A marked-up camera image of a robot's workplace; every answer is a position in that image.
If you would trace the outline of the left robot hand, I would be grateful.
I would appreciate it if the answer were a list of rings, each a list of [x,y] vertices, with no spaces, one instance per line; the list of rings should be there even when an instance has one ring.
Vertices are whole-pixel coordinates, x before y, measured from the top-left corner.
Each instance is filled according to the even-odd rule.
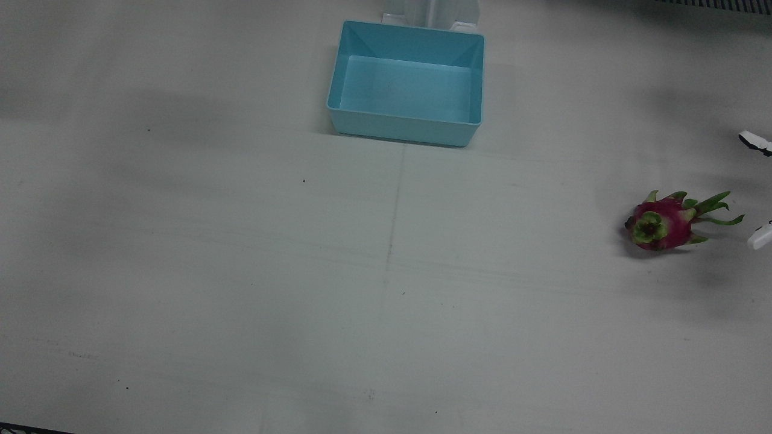
[[[741,131],[738,134],[739,140],[747,148],[761,152],[766,157],[771,157],[771,143],[761,136],[750,131]],[[750,238],[747,239],[747,245],[750,249],[760,250],[771,242],[771,220],[757,228]]]

